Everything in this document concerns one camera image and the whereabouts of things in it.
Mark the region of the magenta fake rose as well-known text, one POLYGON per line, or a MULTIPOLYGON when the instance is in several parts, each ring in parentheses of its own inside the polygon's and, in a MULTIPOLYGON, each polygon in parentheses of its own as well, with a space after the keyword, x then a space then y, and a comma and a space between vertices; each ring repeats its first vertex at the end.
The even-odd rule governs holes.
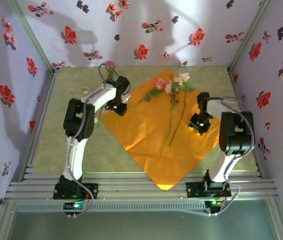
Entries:
POLYGON ((107 77, 106 79, 113 80, 114 75, 115 75, 115 69, 114 69, 114 62, 113 61, 107 61, 106 63, 106 69, 107 69, 107 77))

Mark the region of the orange wrapping paper sheet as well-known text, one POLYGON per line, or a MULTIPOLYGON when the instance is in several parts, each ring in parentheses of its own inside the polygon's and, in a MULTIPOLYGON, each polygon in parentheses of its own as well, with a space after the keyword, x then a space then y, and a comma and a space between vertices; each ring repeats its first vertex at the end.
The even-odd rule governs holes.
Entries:
POLYGON ((174 107, 165 92, 143 100, 158 80, 168 83, 173 75, 165 69, 133 89, 124 116, 111 111, 101 116, 104 126, 163 191, 174 187, 218 145, 220 132, 216 117, 203 135, 189 129, 191 117, 199 112, 197 91, 179 90, 174 107))

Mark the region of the pale pink fake rose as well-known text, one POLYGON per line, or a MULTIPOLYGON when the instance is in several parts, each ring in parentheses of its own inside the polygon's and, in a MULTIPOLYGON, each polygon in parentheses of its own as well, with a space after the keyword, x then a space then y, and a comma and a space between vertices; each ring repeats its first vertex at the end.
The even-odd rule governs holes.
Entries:
POLYGON ((174 80, 174 77, 172 74, 169 75, 170 80, 169 83, 166 85, 165 87, 165 92, 167 95, 170 96, 169 100, 170 100, 170 108, 169 108, 169 121, 168 121, 168 131, 167 134, 164 138, 161 150, 160 150, 160 156, 163 155, 164 153, 164 148, 166 146, 166 143, 168 141, 168 138, 171 134, 171 130, 172 130, 172 120, 173 120, 173 111, 175 108, 175 105, 177 104, 177 100, 176 100, 176 95, 179 94, 179 90, 178 90, 178 83, 174 80))

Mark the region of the left controller board with LED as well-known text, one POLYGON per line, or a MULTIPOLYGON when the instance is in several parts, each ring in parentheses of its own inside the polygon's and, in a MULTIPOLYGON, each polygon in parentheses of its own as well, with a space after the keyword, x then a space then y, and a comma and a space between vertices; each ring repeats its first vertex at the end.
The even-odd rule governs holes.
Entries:
POLYGON ((85 201, 65 202, 63 205, 64 213, 68 218, 80 215, 86 209, 85 201))

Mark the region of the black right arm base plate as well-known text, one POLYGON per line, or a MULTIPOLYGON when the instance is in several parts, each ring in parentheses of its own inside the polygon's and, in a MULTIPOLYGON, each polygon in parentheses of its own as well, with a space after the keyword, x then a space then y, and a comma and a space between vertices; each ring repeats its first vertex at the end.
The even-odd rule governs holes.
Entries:
POLYGON ((230 185, 227 182, 213 182, 210 186, 203 182, 187 182, 186 193, 188 198, 221 198, 231 197, 230 185))

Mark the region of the aluminium side rail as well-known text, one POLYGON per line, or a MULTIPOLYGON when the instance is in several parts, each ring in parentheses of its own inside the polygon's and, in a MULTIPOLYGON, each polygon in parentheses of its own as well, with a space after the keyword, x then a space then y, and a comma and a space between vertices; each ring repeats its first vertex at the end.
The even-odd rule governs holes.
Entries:
POLYGON ((43 98, 41 100, 41 106, 39 108, 39 115, 35 122, 34 130, 31 135, 31 141, 29 148, 27 149, 25 156, 25 164, 21 172, 21 176, 18 178, 19 182, 23 182, 25 180, 25 175, 28 174, 28 170, 30 169, 30 173, 32 173, 33 162, 36 160, 36 154, 39 147, 41 134, 43 130, 43 126, 46 120, 46 115, 48 111, 48 107, 50 104, 50 100, 52 97, 52 93, 54 90, 54 85, 58 77, 59 70, 54 70, 52 76, 49 79, 47 84, 47 88, 44 92, 43 98))

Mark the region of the aluminium front frame rail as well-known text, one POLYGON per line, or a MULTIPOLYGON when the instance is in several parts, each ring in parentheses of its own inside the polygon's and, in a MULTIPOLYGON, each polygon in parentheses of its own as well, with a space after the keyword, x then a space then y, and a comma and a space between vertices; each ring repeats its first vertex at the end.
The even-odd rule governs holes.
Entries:
MULTIPOLYGON (((203 172, 191 172, 169 190, 161 190, 144 172, 88 173, 83 183, 98 184, 99 202, 182 201, 187 199, 188 182, 201 182, 203 172)), ((5 200, 52 200, 58 174, 26 173, 22 181, 9 183, 5 200)), ((237 200, 276 198, 278 190, 272 179, 263 179, 257 171, 234 171, 229 176, 231 193, 241 190, 237 200)))

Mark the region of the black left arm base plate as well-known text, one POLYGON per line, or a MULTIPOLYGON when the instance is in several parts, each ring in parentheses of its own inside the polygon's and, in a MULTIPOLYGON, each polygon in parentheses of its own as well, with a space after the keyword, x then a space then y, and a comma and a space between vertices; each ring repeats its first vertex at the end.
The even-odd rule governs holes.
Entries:
MULTIPOLYGON (((92 193, 93 199, 97 199, 99 185, 97 183, 84 183, 83 184, 92 193)), ((74 186, 66 187, 57 183, 54 187, 53 196, 54 200, 87 200, 91 199, 89 192, 77 183, 74 186)))

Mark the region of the aluminium corner post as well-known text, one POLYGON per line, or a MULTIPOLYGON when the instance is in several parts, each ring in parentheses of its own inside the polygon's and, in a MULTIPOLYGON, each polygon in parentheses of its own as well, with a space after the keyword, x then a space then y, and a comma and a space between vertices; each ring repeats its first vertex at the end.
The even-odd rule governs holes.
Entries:
POLYGON ((51 66, 49 59, 48 59, 44 49, 42 48, 42 45, 39 42, 39 39, 37 38, 33 28, 31 27, 29 21, 26 18, 26 15, 22 11, 17 0, 5 0, 5 2, 8 4, 9 8, 13 11, 13 13, 16 15, 16 17, 20 21, 20 24, 22 25, 24 32, 28 36, 28 38, 31 41, 36 52, 39 54, 41 60, 45 64, 47 70, 50 72, 51 75, 53 75, 55 70, 51 66))
POLYGON ((258 11, 253 18, 245 37, 240 44, 231 64, 227 67, 228 73, 230 74, 236 67, 243 51, 245 50, 246 45, 250 41, 251 37, 254 35, 256 28, 259 26, 260 21, 263 19, 265 12, 268 10, 270 5, 274 0, 260 0, 258 11))

